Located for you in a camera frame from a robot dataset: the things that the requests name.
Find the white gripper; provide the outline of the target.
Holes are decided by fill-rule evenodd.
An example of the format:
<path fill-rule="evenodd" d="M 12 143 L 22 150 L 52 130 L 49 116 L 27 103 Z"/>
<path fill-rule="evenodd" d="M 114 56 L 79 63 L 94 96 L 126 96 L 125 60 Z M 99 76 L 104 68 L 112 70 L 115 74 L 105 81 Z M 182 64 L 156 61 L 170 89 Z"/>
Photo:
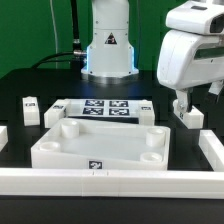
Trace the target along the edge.
<path fill-rule="evenodd" d="M 177 90 L 180 112 L 191 111 L 191 92 L 185 88 L 213 82 L 208 96 L 217 99 L 223 89 L 224 41 L 220 36 L 169 31 L 162 42 L 157 78 L 161 85 Z"/>

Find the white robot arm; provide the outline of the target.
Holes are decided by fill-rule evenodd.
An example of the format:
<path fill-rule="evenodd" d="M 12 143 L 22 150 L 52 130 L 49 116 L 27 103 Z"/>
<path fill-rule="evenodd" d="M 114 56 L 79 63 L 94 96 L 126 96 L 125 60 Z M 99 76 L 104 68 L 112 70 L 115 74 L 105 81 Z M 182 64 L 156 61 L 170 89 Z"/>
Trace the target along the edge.
<path fill-rule="evenodd" d="M 92 0 L 93 40 L 82 77 L 99 83 L 134 78 L 134 48 L 128 40 L 128 0 Z M 190 92 L 208 84 L 216 100 L 224 90 L 224 0 L 187 0 L 166 16 L 157 66 L 161 85 L 176 91 L 177 109 L 189 112 Z"/>

